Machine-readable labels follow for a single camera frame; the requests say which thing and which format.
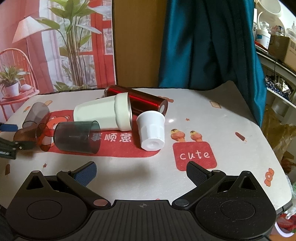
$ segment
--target black device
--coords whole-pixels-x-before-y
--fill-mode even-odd
[[[32,141],[8,141],[0,137],[0,158],[16,159],[17,151],[32,150],[35,146]]]
[[[15,241],[267,241],[276,221],[272,203],[249,171],[227,176],[190,161],[187,176],[197,187],[172,205],[167,200],[111,205],[85,187],[95,176],[94,162],[56,176],[31,172],[6,211]]]

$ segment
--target white plastic cup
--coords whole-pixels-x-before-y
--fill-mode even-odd
[[[157,151],[165,145],[165,117],[158,111],[149,110],[137,118],[141,148]]]
[[[74,121],[97,121],[101,130],[131,131],[132,113],[128,93],[82,103],[75,107]]]

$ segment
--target floor lamp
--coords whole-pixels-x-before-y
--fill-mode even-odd
[[[34,33],[37,33],[39,31],[43,31],[43,30],[47,30],[47,29],[49,29],[48,26],[44,27],[41,23],[38,23],[34,18],[32,18],[30,16],[21,20],[17,26],[17,30],[15,32],[12,43],[16,43],[16,42],[20,41],[21,39],[26,39],[28,58],[29,58],[31,65],[32,65],[32,63],[31,63],[30,52],[29,52],[29,48],[28,48],[27,37],[34,34]],[[35,79],[35,82],[37,82],[34,71],[32,74]]]

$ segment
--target wicker chair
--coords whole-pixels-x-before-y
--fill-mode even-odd
[[[31,98],[34,95],[39,94],[38,85],[35,77],[35,73],[33,71],[32,65],[26,56],[26,54],[15,48],[8,48],[3,50],[0,53],[0,71],[3,71],[4,66],[16,66],[20,69],[24,69],[24,71],[29,72],[30,74],[27,74],[24,76],[24,80],[20,81],[21,85],[28,84],[33,87],[33,92],[30,93],[27,96],[22,97],[21,99],[17,100],[9,100],[9,99],[2,99],[0,101],[0,106],[2,107],[3,115],[8,120],[7,115],[5,113],[4,105],[10,105],[13,112],[15,112],[15,109],[12,104],[25,102],[29,98]]]

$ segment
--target white tablecloth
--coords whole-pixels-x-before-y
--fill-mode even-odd
[[[195,187],[184,171],[189,159],[209,170],[220,169],[227,175],[251,171],[275,209],[290,201],[285,174],[233,82],[228,81],[210,91],[139,90],[169,98],[162,150],[146,152],[139,149],[136,132],[126,133],[131,136],[131,142],[122,142],[122,133],[111,131],[102,132],[97,156],[55,153],[55,146],[47,153],[19,152],[16,160],[0,160],[0,204],[8,207],[32,170],[55,175],[63,169],[74,170],[88,161],[97,165],[97,176],[88,188],[111,203],[115,199],[168,199],[172,202]],[[71,121],[76,105],[102,95],[103,90],[38,95],[24,103],[8,123],[21,128],[29,112],[27,107],[47,101],[52,101],[49,105],[52,120]],[[2,132],[0,136],[12,140],[13,133]],[[7,164],[10,164],[10,173],[5,175]],[[266,182],[266,173],[272,171],[272,181]]]

